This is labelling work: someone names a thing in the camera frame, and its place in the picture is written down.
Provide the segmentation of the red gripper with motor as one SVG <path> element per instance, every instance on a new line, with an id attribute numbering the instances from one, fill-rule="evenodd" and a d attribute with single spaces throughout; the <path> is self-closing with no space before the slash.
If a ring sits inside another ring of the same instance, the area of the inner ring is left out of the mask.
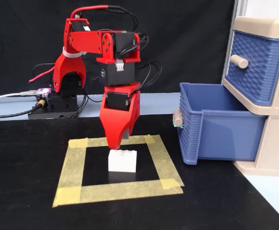
<path id="1" fill-rule="evenodd" d="M 121 111 L 102 111 L 114 109 Z M 118 149 L 122 139 L 128 139 L 140 111 L 140 82 L 124 86 L 105 86 L 100 108 L 103 125 L 110 149 Z"/>

